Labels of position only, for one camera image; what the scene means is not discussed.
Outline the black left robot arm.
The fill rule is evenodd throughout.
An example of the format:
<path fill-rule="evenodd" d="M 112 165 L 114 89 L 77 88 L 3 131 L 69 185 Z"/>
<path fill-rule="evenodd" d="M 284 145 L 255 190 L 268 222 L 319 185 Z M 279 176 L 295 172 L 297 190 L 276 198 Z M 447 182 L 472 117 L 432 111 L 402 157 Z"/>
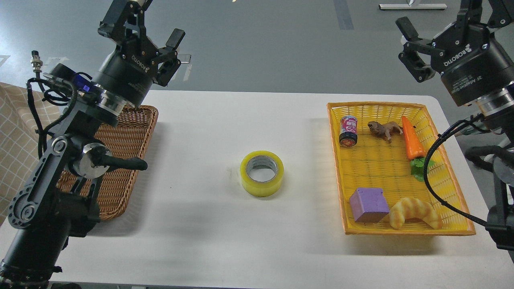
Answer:
<path fill-rule="evenodd" d="M 95 77 L 57 64 L 26 83 L 37 124 L 39 162 L 14 195 L 7 221 L 17 230 L 1 261 L 2 289 L 45 289 L 69 237 L 85 237 L 100 222 L 103 176 L 117 169 L 146 170 L 138 158 L 119 159 L 95 138 L 117 126 L 125 106 L 139 107 L 153 84 L 167 86 L 181 65 L 185 31 L 174 29 L 165 47 L 147 37 L 150 0 L 114 0 L 98 33 L 116 49 Z"/>

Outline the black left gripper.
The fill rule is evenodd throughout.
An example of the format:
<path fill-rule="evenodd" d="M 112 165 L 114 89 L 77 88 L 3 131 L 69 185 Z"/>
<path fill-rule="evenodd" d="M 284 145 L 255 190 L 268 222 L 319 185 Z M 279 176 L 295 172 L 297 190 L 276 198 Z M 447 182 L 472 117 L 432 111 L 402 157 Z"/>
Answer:
<path fill-rule="evenodd" d="M 92 82 L 134 107 L 142 104 L 153 77 L 155 84 L 166 87 L 181 66 L 177 50 L 186 32 L 175 28 L 165 47 L 158 51 L 147 37 L 145 27 L 145 11 L 151 3 L 151 0 L 114 0 L 98 28 L 99 35 L 111 39 L 116 48 Z"/>

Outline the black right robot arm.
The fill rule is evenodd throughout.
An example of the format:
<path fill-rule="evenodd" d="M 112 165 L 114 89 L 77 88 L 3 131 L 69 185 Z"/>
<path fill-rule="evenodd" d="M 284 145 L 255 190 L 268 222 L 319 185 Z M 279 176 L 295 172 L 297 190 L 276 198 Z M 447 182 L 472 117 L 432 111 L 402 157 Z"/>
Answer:
<path fill-rule="evenodd" d="M 509 140 L 508 145 L 472 147 L 465 157 L 477 167 L 494 176 L 496 203 L 482 220 L 443 201 L 431 188 L 428 165 L 423 168 L 424 182 L 430 193 L 450 210 L 482 225 L 489 232 L 498 249 L 513 251 L 513 205 L 508 193 L 513 192 L 513 61 L 496 40 L 494 30 L 513 22 L 512 0 L 491 0 L 492 14 L 488 22 L 481 22 L 482 1 L 463 0 L 452 22 L 432 40 L 423 39 L 403 17 L 396 20 L 406 42 L 398 58 L 417 82 L 441 77 L 457 106 L 476 104 L 480 109 L 470 120 L 460 120 L 450 126 L 428 150 L 431 159 L 437 148 L 449 137 L 475 122 L 482 122 L 488 130 L 500 129 Z"/>

